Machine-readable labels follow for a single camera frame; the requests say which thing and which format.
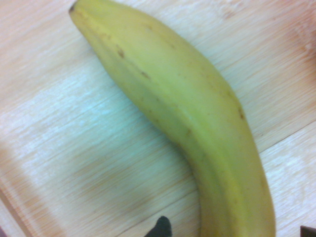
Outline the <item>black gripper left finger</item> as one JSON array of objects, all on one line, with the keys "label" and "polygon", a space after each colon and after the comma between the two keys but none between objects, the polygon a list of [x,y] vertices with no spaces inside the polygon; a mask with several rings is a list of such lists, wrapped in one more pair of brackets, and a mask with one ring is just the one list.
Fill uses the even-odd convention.
[{"label": "black gripper left finger", "polygon": [[145,235],[145,237],[172,237],[170,220],[165,216],[160,216],[155,226]]}]

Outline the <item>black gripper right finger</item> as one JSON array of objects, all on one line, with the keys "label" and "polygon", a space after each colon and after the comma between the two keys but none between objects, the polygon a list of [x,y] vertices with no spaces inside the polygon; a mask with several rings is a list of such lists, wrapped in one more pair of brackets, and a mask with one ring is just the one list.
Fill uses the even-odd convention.
[{"label": "black gripper right finger", "polygon": [[300,226],[300,237],[316,237],[316,228]]}]

